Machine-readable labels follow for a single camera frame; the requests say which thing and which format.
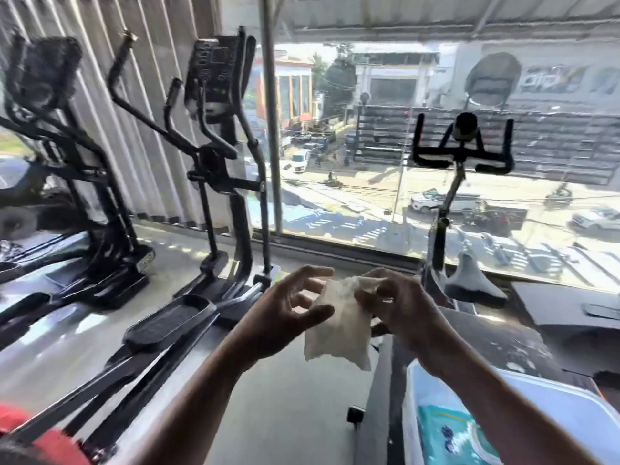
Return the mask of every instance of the display screen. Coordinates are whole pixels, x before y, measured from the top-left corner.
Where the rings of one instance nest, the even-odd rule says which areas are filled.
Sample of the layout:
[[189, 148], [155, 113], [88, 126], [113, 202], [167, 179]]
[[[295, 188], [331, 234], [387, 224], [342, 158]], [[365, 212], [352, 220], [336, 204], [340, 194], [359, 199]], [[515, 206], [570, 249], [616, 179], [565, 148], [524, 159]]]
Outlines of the display screen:
[[228, 47], [214, 47], [211, 51], [211, 62], [225, 64], [228, 61]]

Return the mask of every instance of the person's right hand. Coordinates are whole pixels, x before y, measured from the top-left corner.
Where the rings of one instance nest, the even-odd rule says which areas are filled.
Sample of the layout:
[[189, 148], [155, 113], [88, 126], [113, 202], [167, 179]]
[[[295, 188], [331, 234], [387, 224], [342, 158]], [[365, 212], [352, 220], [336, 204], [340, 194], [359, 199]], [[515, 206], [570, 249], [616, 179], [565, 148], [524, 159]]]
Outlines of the person's right hand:
[[378, 317], [394, 335], [414, 351], [433, 375], [461, 350], [463, 341], [416, 278], [378, 268], [364, 274], [382, 278], [375, 294], [358, 290], [361, 307]]

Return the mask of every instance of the person's left arm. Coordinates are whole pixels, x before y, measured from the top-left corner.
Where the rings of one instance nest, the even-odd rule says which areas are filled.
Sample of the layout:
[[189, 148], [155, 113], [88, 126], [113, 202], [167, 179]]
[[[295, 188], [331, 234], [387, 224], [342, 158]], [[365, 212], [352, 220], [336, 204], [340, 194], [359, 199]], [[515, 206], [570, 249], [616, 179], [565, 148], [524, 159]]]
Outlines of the person's left arm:
[[[241, 375], [334, 313], [330, 305], [310, 308], [313, 299], [301, 293], [320, 293], [323, 282], [315, 278], [333, 273], [304, 266], [269, 288], [198, 368], [129, 465], [202, 465]], [[298, 306], [308, 310], [293, 311]]]

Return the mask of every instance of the person's right arm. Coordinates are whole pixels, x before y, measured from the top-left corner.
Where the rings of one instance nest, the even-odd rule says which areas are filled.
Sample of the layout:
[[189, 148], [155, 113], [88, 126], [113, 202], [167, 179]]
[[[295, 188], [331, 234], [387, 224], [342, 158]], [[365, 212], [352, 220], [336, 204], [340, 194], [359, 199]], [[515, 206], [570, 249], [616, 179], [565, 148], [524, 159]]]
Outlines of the person's right arm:
[[459, 396], [504, 465], [600, 465], [454, 331], [417, 279], [387, 269], [365, 275], [385, 280], [377, 294], [358, 291], [358, 302]]

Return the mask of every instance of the human hand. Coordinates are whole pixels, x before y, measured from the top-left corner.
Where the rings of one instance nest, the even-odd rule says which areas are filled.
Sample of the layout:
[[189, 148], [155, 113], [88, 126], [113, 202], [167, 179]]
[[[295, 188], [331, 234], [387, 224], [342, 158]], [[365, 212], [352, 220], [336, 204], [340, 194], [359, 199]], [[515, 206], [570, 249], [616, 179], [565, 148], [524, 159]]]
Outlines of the human hand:
[[[364, 275], [384, 281], [375, 294], [356, 291], [358, 303], [414, 351], [428, 372], [439, 375], [445, 356], [460, 351], [463, 341], [422, 288], [420, 281], [384, 268]], [[375, 327], [373, 335], [388, 333], [387, 330], [381, 332], [381, 328]]]
[[[320, 294], [325, 283], [317, 278], [333, 273], [332, 268], [307, 265], [267, 289], [227, 336], [247, 353], [247, 367], [280, 352], [304, 331], [334, 314], [331, 305], [311, 308], [314, 299], [301, 293], [306, 289]], [[293, 311], [295, 307], [307, 310], [299, 313]]]

